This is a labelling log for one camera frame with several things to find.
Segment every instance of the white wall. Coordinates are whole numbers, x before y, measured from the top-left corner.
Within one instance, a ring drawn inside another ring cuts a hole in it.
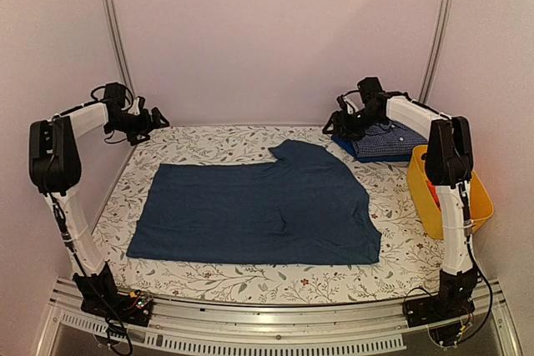
[[[534,0],[454,0],[430,105],[471,123],[495,216],[475,234],[534,354]]]
[[[439,0],[116,0],[133,82],[174,125],[325,123],[367,75],[417,96]]]
[[[31,354],[43,309],[68,257],[28,177],[28,130],[118,80],[101,0],[0,0],[0,354]],[[92,221],[128,146],[92,133],[83,154],[83,204]]]

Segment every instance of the metal beam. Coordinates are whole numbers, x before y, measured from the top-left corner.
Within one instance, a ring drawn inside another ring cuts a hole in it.
[[[117,61],[118,72],[120,77],[128,88],[130,88],[135,95],[135,88],[132,83],[132,78],[126,63],[126,54],[124,53],[123,40],[118,29],[117,10],[115,8],[114,0],[102,0],[103,10],[106,16],[106,22],[108,23],[109,36],[111,37],[111,43],[113,45],[113,52],[115,53],[115,59]]]
[[[494,308],[505,305],[498,282],[492,282],[491,286]],[[489,305],[487,288],[483,284],[477,286],[472,297],[476,314],[485,313]],[[43,336],[43,343],[53,342],[59,324],[104,335],[106,324],[103,319],[81,312],[81,303],[81,295],[74,283],[60,278],[50,298],[55,313],[50,314],[52,321],[48,325],[48,334]],[[178,354],[381,354],[405,349],[404,334],[426,330],[408,327],[402,303],[403,299],[398,298],[369,303],[262,306],[156,295],[150,325],[147,328],[130,326],[128,331],[137,346]],[[513,333],[503,329],[501,334]],[[42,352],[39,356],[48,356],[48,353]]]
[[[426,64],[425,77],[423,78],[423,85],[419,95],[419,102],[428,102],[428,97],[431,93],[432,83],[436,75],[437,63],[439,60],[441,45],[445,37],[447,21],[451,10],[452,0],[440,0],[440,9],[436,22],[436,31],[434,32],[434,39],[432,41],[431,54]]]

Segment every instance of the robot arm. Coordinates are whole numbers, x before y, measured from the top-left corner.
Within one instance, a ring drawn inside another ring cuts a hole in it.
[[[77,141],[95,128],[103,128],[105,133],[125,133],[130,144],[135,145],[148,140],[152,130],[168,127],[169,122],[157,108],[146,110],[144,98],[134,99],[124,85],[109,83],[102,88],[101,99],[92,94],[93,101],[31,125],[30,178],[52,210],[69,250],[74,281],[83,295],[82,310],[146,325],[151,311],[149,297],[139,291],[136,299],[119,294],[111,270],[93,241],[79,198],[82,165]],[[127,315],[121,313],[122,306],[129,306],[134,300],[138,307],[130,308]],[[121,307],[113,310],[109,305]]]
[[[471,313],[471,293],[478,276],[471,248],[469,194],[473,157],[467,120],[438,113],[411,100],[406,93],[386,93],[378,78],[363,79],[356,92],[360,93],[364,108],[357,110],[346,95],[339,96],[341,110],[332,114],[323,133],[359,140],[370,125],[392,119],[428,140],[425,169],[440,199],[445,255],[438,294],[405,302],[408,324],[412,327],[435,323]]]

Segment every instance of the patterned table surface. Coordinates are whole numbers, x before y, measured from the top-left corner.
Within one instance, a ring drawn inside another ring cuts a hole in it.
[[[285,139],[315,143],[343,160],[370,194],[382,232],[380,262],[357,266],[178,263],[126,257],[160,163],[274,161]],[[117,285],[183,298],[240,303],[346,303],[399,298],[416,286],[435,290],[443,246],[425,233],[406,184],[407,163],[356,162],[319,128],[187,127],[154,131],[135,149],[93,233]]]

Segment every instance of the yellow basket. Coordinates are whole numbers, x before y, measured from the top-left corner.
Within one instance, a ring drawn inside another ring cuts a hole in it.
[[[425,173],[425,161],[422,159],[424,153],[426,153],[426,145],[414,148],[408,168],[408,187],[426,232],[431,238],[443,239],[441,210],[437,207],[431,191],[426,185],[428,177]],[[486,189],[474,171],[472,175],[471,219],[473,220],[473,230],[476,231],[493,215],[493,203],[491,203]]]

